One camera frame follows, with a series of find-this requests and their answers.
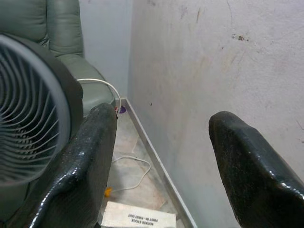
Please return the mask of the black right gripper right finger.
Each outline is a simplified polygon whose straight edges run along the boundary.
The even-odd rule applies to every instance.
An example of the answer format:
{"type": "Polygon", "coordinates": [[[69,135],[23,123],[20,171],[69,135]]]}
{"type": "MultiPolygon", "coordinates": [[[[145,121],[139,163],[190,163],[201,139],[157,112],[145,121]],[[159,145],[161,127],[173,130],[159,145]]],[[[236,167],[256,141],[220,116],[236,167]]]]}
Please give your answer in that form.
{"type": "Polygon", "coordinates": [[[209,120],[209,137],[241,227],[303,227],[304,183],[257,129],[221,111],[209,120]]]}

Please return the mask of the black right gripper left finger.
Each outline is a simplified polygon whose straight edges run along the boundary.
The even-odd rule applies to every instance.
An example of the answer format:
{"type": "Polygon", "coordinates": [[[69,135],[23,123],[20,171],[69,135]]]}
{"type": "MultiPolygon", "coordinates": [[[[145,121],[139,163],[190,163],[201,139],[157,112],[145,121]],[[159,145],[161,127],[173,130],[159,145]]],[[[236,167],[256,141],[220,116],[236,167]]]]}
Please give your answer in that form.
{"type": "Polygon", "coordinates": [[[92,228],[107,186],[117,129],[114,107],[94,107],[49,163],[10,228],[92,228]]]}

